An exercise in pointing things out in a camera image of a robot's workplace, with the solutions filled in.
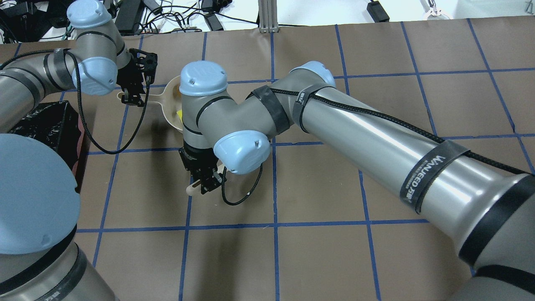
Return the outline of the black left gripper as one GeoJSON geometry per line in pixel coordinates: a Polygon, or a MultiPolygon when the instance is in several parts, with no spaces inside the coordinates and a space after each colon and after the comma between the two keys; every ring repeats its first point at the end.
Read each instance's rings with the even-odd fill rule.
{"type": "Polygon", "coordinates": [[[145,105],[141,94],[148,94],[143,89],[143,82],[149,87],[155,81],[158,55],[140,49],[128,50],[127,65],[118,70],[117,84],[122,89],[120,100],[125,105],[145,105]]]}

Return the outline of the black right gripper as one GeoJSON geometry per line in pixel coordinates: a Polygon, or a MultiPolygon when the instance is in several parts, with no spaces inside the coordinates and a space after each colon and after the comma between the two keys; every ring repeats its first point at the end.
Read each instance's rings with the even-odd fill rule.
{"type": "Polygon", "coordinates": [[[199,149],[185,144],[179,149],[179,154],[185,169],[191,173],[194,181],[211,177],[218,167],[219,159],[212,148],[199,149]]]}

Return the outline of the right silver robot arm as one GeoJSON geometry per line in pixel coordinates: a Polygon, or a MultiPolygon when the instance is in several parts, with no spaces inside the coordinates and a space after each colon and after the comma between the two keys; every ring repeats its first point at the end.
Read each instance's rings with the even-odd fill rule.
{"type": "Polygon", "coordinates": [[[292,125],[361,171],[449,236],[475,270],[453,301],[533,301],[534,175],[383,114],[338,91],[317,61],[256,88],[241,104],[212,61],[180,74],[185,168],[202,192],[225,173],[260,169],[270,140],[292,125]]]}

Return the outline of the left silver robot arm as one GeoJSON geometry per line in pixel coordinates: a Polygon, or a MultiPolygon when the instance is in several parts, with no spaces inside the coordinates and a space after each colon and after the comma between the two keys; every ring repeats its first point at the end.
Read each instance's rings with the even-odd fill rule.
{"type": "Polygon", "coordinates": [[[128,49],[99,0],[66,11],[77,31],[74,49],[40,50],[1,65],[1,299],[116,301],[74,241],[81,209],[72,164],[46,143],[11,133],[50,94],[76,89],[107,95],[118,84],[123,103],[143,109],[157,55],[128,49]]]}

